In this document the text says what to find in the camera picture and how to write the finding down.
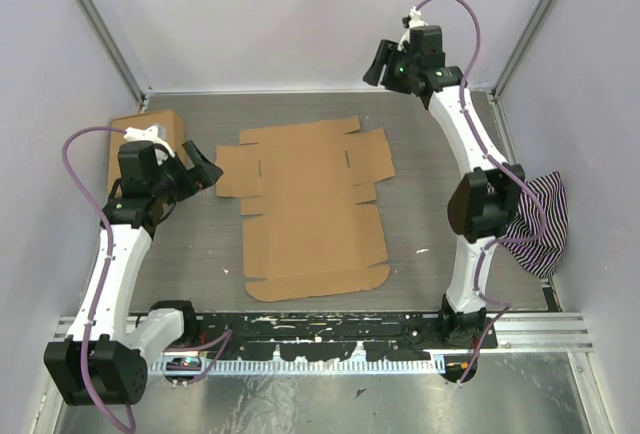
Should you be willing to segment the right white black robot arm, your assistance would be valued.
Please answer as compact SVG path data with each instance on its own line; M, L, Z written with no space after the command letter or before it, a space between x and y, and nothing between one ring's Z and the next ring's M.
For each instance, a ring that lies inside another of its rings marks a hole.
M381 40L363 80L418 97L456 159L460 181L447 204L456 255L438 312L438 331L447 346L458 349L485 327L491 261L498 239L515 217L525 174L491 141L461 69L446 66L441 28L411 20L405 27L400 41Z

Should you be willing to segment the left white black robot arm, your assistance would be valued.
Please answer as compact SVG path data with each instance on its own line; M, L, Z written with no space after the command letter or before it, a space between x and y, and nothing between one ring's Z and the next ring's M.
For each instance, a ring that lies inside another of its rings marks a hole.
M127 329L133 290L156 230L175 206L216 184L221 168L192 141L182 145L192 165L154 141L123 143L120 174L100 211L100 246L81 308L65 338L47 344L44 364L70 406L134 405L147 369L168 348L194 348L201 327L186 300L155 302Z

